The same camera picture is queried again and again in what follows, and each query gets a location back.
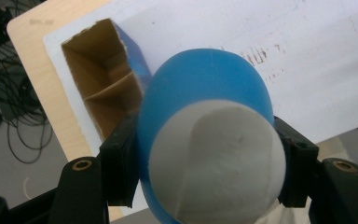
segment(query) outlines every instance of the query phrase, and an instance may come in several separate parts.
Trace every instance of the blue ball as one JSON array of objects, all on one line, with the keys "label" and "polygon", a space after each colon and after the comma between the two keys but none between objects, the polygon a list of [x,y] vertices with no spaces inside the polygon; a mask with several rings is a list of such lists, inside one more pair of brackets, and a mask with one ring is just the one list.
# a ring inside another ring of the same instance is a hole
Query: blue ball
[{"label": "blue ball", "polygon": [[242,57],[218,49],[191,49],[163,64],[148,86],[138,119],[139,167],[146,201],[161,223],[179,223],[158,202],[149,178],[149,156],[158,131],[177,111],[204,100],[246,105],[273,125],[268,90]]}]

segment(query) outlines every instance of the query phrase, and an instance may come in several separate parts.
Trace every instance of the screw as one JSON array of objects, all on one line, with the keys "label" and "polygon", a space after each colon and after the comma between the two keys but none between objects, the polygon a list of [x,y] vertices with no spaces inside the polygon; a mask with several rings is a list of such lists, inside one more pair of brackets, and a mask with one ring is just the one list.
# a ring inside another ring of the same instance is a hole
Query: screw
[{"label": "screw", "polygon": [[89,160],[82,160],[82,161],[77,161],[75,162],[75,164],[72,166],[72,169],[74,171],[83,171],[83,170],[87,170],[89,169],[89,167],[91,167],[92,162]]},{"label": "screw", "polygon": [[346,161],[333,161],[333,164],[341,171],[348,173],[356,173],[358,170]]}]

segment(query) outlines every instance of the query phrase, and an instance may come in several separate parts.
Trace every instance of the blue and white ball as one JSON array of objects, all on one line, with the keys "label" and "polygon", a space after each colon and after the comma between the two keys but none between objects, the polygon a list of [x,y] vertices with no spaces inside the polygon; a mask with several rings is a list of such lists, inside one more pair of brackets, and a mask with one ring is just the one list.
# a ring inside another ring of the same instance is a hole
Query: blue and white ball
[{"label": "blue and white ball", "polygon": [[143,191],[161,223],[252,223],[281,192],[269,93],[238,55],[171,57],[145,93],[138,142]]}]

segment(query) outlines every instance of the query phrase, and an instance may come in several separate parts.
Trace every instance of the wooden table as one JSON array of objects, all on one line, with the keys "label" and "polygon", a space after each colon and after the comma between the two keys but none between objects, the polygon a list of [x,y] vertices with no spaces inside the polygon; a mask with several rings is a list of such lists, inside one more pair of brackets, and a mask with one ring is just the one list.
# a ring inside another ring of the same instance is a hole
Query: wooden table
[{"label": "wooden table", "polygon": [[[43,36],[108,3],[109,0],[49,0],[12,20],[7,32],[44,107],[68,161],[91,151],[69,106],[62,83],[43,44]],[[110,219],[122,217],[109,208]]]}]

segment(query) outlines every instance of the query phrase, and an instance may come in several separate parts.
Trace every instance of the cardboard box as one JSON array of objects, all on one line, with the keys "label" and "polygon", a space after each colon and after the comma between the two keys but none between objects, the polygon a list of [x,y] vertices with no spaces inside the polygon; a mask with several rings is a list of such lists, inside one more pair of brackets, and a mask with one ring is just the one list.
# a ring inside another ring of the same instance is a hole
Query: cardboard box
[{"label": "cardboard box", "polygon": [[151,78],[142,53],[110,20],[98,21],[74,35],[62,43],[62,51],[104,140],[127,114],[139,110],[143,89]]}]

